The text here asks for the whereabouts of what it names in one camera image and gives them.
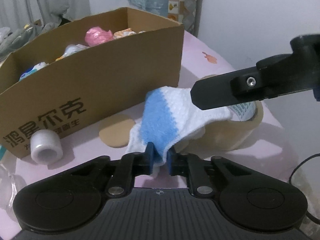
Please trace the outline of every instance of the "white tape roll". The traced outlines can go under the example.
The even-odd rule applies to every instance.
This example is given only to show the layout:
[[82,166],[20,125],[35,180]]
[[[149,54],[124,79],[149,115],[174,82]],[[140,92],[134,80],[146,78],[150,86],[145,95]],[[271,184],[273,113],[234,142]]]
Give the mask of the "white tape roll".
[[31,158],[39,164],[55,163],[63,156],[60,138],[51,130],[36,131],[30,139]]

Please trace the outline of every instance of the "clear plastic bag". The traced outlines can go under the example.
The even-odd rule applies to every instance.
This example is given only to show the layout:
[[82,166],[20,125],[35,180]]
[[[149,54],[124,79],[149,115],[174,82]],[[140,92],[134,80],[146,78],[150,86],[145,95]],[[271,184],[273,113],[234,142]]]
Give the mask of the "clear plastic bag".
[[[308,212],[310,212],[314,217],[320,218],[320,196],[316,188],[311,186],[311,183],[317,181],[317,179],[312,180],[308,178],[307,174],[310,175],[310,170],[299,168],[294,176],[292,177],[292,185],[300,189],[308,200]],[[320,239],[320,225],[312,222],[307,216],[302,221],[300,230],[304,232],[312,240]]]
[[13,220],[16,220],[16,218],[12,205],[17,193],[18,190],[14,175],[10,174],[3,164],[0,164],[0,208],[6,210],[7,214]]

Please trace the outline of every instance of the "black cable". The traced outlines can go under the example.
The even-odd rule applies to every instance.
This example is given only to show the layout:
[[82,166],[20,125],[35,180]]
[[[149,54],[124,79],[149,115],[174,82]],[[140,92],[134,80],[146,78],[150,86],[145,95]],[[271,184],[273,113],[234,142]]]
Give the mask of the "black cable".
[[[306,158],[303,162],[301,162],[291,173],[290,177],[289,177],[289,184],[292,185],[291,180],[292,180],[292,176],[295,174],[295,172],[303,165],[305,164],[307,161],[315,158],[315,157],[320,157],[320,153],[311,155],[310,157]],[[309,218],[312,222],[314,222],[315,224],[320,225],[320,219],[316,218],[314,215],[310,214],[309,211],[307,211],[306,213],[307,218]]]

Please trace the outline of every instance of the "pink plastic bag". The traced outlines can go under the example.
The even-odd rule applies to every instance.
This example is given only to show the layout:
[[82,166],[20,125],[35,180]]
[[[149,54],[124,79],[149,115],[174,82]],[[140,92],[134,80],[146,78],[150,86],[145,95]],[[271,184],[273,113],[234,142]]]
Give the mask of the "pink plastic bag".
[[97,26],[88,30],[84,39],[90,47],[93,47],[105,43],[107,41],[112,41],[113,34],[111,31],[102,30],[100,27]]

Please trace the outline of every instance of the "brown tape roll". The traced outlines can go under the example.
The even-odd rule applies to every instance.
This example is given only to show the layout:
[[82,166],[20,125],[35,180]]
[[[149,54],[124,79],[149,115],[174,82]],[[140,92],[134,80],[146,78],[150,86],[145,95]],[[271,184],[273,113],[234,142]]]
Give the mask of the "brown tape roll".
[[197,139],[199,145],[208,149],[235,150],[259,126],[263,119],[263,107],[256,101],[256,111],[247,121],[218,121],[205,126],[205,134]]

